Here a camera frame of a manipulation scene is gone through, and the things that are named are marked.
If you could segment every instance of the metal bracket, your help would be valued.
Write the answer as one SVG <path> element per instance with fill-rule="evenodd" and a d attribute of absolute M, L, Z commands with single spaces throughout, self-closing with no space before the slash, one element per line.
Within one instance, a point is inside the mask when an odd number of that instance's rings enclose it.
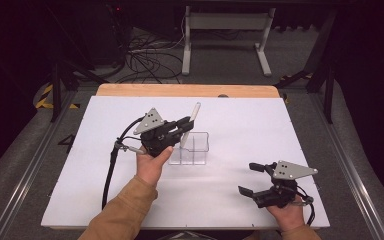
<path fill-rule="evenodd" d="M 136 128 L 136 130 L 133 131 L 133 134 L 138 135 L 162 125 L 164 125 L 164 120 L 162 119 L 160 114 L 157 112 L 157 110 L 155 108 L 152 108 L 145 115 L 145 117 L 143 118 L 139 126 Z"/>
<path fill-rule="evenodd" d="M 273 178 L 294 180 L 317 173 L 318 171 L 315 168 L 304 167 L 286 161 L 279 161 L 277 163 L 276 169 L 274 170 Z"/>

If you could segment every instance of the white table surface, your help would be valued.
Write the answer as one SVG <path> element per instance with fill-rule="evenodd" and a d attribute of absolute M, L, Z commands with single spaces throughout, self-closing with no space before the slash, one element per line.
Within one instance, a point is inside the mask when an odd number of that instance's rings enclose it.
<path fill-rule="evenodd" d="M 201 109 L 193 131 L 208 132 L 206 165 L 164 166 L 159 197 L 145 218 L 144 229 L 267 229 L 274 218 L 258 209 L 238 185 L 254 192 L 268 190 L 267 173 L 248 164 L 284 160 L 307 166 L 281 98 L 193 98 L 93 96 L 73 147 L 52 193 L 42 226 L 84 228 L 101 211 L 102 192 L 110 152 L 126 127 L 155 107 L 163 119 L 190 116 L 196 102 Z M 133 129 L 128 135 L 133 136 Z M 139 147 L 139 141 L 125 142 Z M 108 199 L 117 195 L 135 174 L 135 153 L 119 151 Z M 312 197 L 313 227 L 328 227 L 313 177 L 297 180 Z M 305 219 L 310 207 L 304 208 Z"/>

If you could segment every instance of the metal stand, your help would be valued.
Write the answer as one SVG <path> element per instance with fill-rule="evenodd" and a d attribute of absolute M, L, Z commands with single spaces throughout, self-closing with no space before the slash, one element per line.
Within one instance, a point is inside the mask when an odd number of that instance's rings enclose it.
<path fill-rule="evenodd" d="M 270 27 L 274 18 L 275 9 L 268 13 L 258 14 L 232 14 L 232 13 L 195 13 L 190 11 L 190 6 L 185 12 L 185 48 L 183 52 L 182 74 L 188 75 L 191 62 L 191 29 L 238 29 L 238 30 L 263 30 L 259 43 L 255 49 L 260 60 L 264 76 L 270 77 L 271 70 L 264 54 Z"/>

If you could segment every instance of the forearm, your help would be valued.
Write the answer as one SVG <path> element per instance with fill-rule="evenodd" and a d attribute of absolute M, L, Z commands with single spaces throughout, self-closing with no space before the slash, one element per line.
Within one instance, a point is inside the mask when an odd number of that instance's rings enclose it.
<path fill-rule="evenodd" d="M 92 219 L 79 239 L 134 239 L 156 198 L 155 187 L 135 176 Z"/>
<path fill-rule="evenodd" d="M 283 240 L 321 240 L 319 235 L 308 225 L 282 232 Z"/>

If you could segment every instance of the hand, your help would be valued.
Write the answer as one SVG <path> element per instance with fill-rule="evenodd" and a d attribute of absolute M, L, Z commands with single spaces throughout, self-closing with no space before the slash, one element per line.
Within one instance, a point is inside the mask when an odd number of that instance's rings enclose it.
<path fill-rule="evenodd" d="M 295 202 L 302 202 L 300 196 L 295 195 Z M 277 224 L 282 231 L 289 231 L 303 226 L 304 213 L 302 206 L 288 204 L 284 208 L 277 206 L 267 207 L 267 210 L 276 218 Z"/>
<path fill-rule="evenodd" d="M 155 158 L 149 154 L 136 154 L 136 176 L 156 187 L 161 177 L 163 165 L 172 153 L 173 147 L 169 146 Z"/>

